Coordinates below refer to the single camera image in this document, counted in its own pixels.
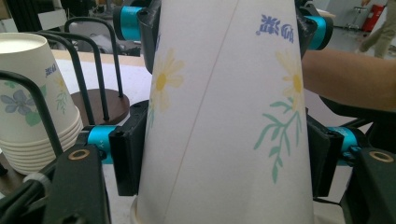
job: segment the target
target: person's arm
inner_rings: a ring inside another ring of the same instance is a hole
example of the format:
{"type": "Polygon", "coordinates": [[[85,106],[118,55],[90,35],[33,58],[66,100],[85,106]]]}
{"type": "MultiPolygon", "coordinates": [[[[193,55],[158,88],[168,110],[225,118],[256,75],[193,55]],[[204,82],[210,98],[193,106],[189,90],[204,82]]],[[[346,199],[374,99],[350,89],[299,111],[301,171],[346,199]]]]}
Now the person's arm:
{"type": "Polygon", "coordinates": [[[304,87],[344,105],[396,109],[396,60],[324,49],[303,57],[304,87]]]}

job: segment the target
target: yellow flower print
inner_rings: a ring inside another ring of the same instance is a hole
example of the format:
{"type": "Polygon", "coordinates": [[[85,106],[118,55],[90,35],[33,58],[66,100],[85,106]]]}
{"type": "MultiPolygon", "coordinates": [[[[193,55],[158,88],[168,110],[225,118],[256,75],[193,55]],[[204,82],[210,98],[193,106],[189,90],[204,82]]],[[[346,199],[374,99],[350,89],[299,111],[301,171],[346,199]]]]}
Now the yellow flower print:
{"type": "Polygon", "coordinates": [[[277,52],[276,57],[288,72],[288,76],[283,77],[283,80],[291,82],[291,86],[283,90],[283,95],[292,98],[292,110],[296,111],[300,108],[304,90],[300,57],[293,58],[288,52],[277,52]]]}
{"type": "Polygon", "coordinates": [[[65,92],[67,90],[66,84],[62,77],[56,77],[55,83],[58,85],[60,92],[65,92]]]}
{"type": "Polygon", "coordinates": [[[182,61],[175,60],[173,49],[168,50],[164,60],[160,56],[155,59],[152,72],[151,100],[153,107],[159,104],[161,112],[170,106],[168,87],[178,88],[183,83],[183,76],[177,73],[183,67],[184,63],[182,61]]]}

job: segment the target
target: cup rim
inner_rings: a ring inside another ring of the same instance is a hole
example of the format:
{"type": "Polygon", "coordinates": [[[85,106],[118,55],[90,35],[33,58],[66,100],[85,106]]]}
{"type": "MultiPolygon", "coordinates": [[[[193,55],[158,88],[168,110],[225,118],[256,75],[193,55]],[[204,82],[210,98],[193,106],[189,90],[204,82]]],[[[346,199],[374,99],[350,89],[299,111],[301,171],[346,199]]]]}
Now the cup rim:
{"type": "Polygon", "coordinates": [[[42,161],[42,162],[38,162],[35,164],[18,164],[15,163],[14,161],[9,161],[9,164],[11,165],[12,168],[14,168],[14,166],[17,166],[18,168],[22,168],[22,169],[35,169],[36,167],[43,167],[46,166],[47,164],[49,164],[50,162],[52,162],[53,160],[55,160],[55,157],[53,157],[53,159],[48,159],[47,161],[42,161]]]}
{"type": "Polygon", "coordinates": [[[44,157],[24,158],[24,159],[15,159],[15,158],[9,157],[7,155],[6,158],[7,158],[8,161],[17,162],[19,164],[28,164],[28,163],[40,163],[40,162],[48,161],[48,160],[51,160],[51,159],[55,159],[55,154],[52,152],[52,153],[48,153],[44,157]]]}
{"type": "Polygon", "coordinates": [[[37,42],[40,42],[39,45],[29,48],[29,49],[23,49],[23,50],[13,50],[13,51],[8,51],[8,52],[2,52],[0,50],[0,54],[7,55],[7,54],[13,54],[13,53],[22,53],[26,51],[30,51],[33,49],[39,49],[42,48],[43,46],[48,44],[47,38],[41,35],[34,35],[34,34],[26,34],[26,33],[2,33],[0,34],[0,40],[15,40],[15,39],[21,39],[21,40],[34,40],[37,42]]]}
{"type": "Polygon", "coordinates": [[[46,148],[43,148],[42,150],[38,150],[37,153],[30,153],[30,154],[26,154],[24,152],[13,152],[13,151],[9,151],[6,149],[6,153],[5,155],[8,157],[11,157],[13,159],[21,159],[21,160],[29,160],[29,158],[32,157],[46,157],[48,154],[53,153],[53,151],[49,151],[46,148]]]}
{"type": "MultiPolygon", "coordinates": [[[[78,122],[81,119],[81,115],[80,115],[79,110],[78,110],[77,107],[76,107],[76,110],[77,110],[77,113],[76,113],[77,115],[76,115],[75,120],[73,121],[72,125],[70,125],[66,129],[62,130],[58,134],[58,138],[59,139],[63,138],[64,135],[67,135],[68,133],[71,133],[76,128],[76,126],[78,126],[78,122]]],[[[7,141],[4,141],[4,140],[0,139],[0,145],[9,146],[9,147],[38,147],[38,146],[45,145],[45,144],[48,144],[48,143],[50,143],[50,139],[48,137],[45,138],[45,139],[41,139],[41,140],[35,141],[33,143],[32,142],[29,142],[29,143],[10,143],[10,142],[7,142],[7,141]]]]}
{"type": "MultiPolygon", "coordinates": [[[[70,135],[67,135],[66,138],[62,139],[61,141],[61,146],[62,148],[65,148],[66,146],[68,146],[70,144],[70,142],[73,142],[73,140],[77,139],[79,131],[82,129],[83,125],[82,122],[79,122],[78,125],[75,128],[74,132],[70,132],[70,135]]],[[[7,154],[13,154],[13,155],[18,155],[18,154],[22,154],[22,155],[37,155],[37,154],[41,154],[41,153],[45,153],[46,151],[52,151],[52,145],[50,144],[50,142],[48,142],[46,145],[43,146],[31,146],[31,147],[12,147],[12,146],[7,146],[7,145],[2,145],[0,146],[0,148],[2,148],[3,150],[5,149],[7,154]]]]}
{"type": "Polygon", "coordinates": [[[20,174],[22,174],[22,175],[29,175],[29,174],[31,174],[31,173],[35,173],[35,172],[41,170],[41,169],[44,167],[44,166],[43,166],[43,167],[41,167],[41,168],[23,170],[23,169],[20,169],[20,168],[18,168],[18,167],[14,167],[13,164],[10,164],[10,165],[11,165],[12,169],[14,169],[16,172],[18,172],[18,173],[20,173],[20,174]]]}

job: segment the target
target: paper cup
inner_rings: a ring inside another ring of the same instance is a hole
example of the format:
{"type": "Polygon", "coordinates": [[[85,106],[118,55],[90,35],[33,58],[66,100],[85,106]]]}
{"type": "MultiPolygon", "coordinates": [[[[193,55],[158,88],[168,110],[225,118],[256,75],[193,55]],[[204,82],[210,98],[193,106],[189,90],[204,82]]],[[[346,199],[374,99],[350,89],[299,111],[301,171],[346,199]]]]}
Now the paper cup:
{"type": "MultiPolygon", "coordinates": [[[[79,133],[81,131],[82,127],[82,120],[79,115],[77,114],[76,120],[73,121],[72,125],[68,127],[66,130],[64,130],[62,133],[58,134],[58,138],[61,141],[64,141],[65,139],[70,138],[70,136],[79,133]]],[[[50,140],[48,137],[46,139],[42,139],[40,141],[32,142],[32,143],[9,143],[5,141],[0,140],[0,146],[7,146],[7,148],[14,148],[15,150],[23,150],[25,151],[26,148],[30,148],[31,150],[35,150],[43,148],[43,147],[50,147],[50,140]]]]}
{"type": "MultiPolygon", "coordinates": [[[[79,119],[76,128],[66,138],[62,139],[61,146],[65,151],[72,147],[78,138],[79,131],[83,128],[82,121],[79,119]]],[[[9,147],[1,146],[9,164],[17,172],[28,175],[37,172],[45,165],[55,159],[53,148],[50,144],[45,147],[9,147]]]]}
{"type": "Polygon", "coordinates": [[[132,202],[132,206],[131,206],[131,224],[140,224],[137,221],[137,217],[136,217],[136,206],[137,206],[137,196],[134,198],[134,201],[132,202]]]}
{"type": "MultiPolygon", "coordinates": [[[[73,133],[67,138],[61,141],[61,146],[64,151],[70,148],[70,145],[74,145],[77,140],[78,133],[73,133]]],[[[44,146],[44,147],[9,147],[2,145],[1,148],[4,148],[7,152],[8,156],[22,159],[22,160],[30,160],[34,156],[44,155],[44,154],[54,154],[52,146],[44,146]]]]}
{"type": "Polygon", "coordinates": [[[137,220],[313,223],[294,1],[164,0],[157,43],[137,220]]]}
{"type": "MultiPolygon", "coordinates": [[[[47,39],[31,34],[0,34],[0,70],[30,78],[42,91],[57,133],[71,126],[78,111],[50,51],[47,39]]],[[[47,138],[30,93],[17,83],[0,81],[0,140],[33,143],[47,138]]]]}

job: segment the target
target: cable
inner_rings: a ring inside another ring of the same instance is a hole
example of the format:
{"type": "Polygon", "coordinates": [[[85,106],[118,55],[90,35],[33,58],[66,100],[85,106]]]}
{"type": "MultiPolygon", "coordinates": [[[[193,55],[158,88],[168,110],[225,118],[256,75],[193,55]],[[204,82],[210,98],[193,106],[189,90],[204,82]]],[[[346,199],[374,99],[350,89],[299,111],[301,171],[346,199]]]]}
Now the cable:
{"type": "MultiPolygon", "coordinates": [[[[51,180],[55,172],[55,167],[56,160],[41,169],[39,173],[51,180]]],[[[0,224],[12,223],[4,221],[4,218],[9,218],[9,216],[13,216],[13,214],[15,215],[15,209],[22,209],[26,203],[35,200],[35,196],[41,194],[44,190],[45,186],[43,183],[38,180],[28,179],[19,188],[14,190],[14,192],[0,200],[0,224]],[[28,195],[28,201],[21,201],[21,198],[26,197],[26,195],[28,195]]]]}
{"type": "Polygon", "coordinates": [[[0,217],[7,211],[7,208],[11,206],[15,201],[18,200],[22,196],[26,190],[28,190],[33,184],[32,181],[26,181],[19,188],[17,188],[14,192],[9,194],[7,197],[0,200],[0,217]]]}
{"type": "Polygon", "coordinates": [[[41,173],[32,173],[27,175],[24,179],[23,182],[27,182],[29,180],[35,180],[38,181],[42,187],[44,188],[45,195],[48,196],[50,194],[50,180],[46,175],[43,175],[41,173]]]}
{"type": "Polygon", "coordinates": [[[43,191],[44,188],[38,181],[32,183],[32,186],[28,190],[26,190],[26,192],[23,193],[22,196],[18,198],[18,200],[14,204],[12,204],[3,214],[0,219],[0,224],[14,223],[23,211],[23,209],[25,209],[25,205],[35,200],[37,196],[42,195],[43,191]]]}

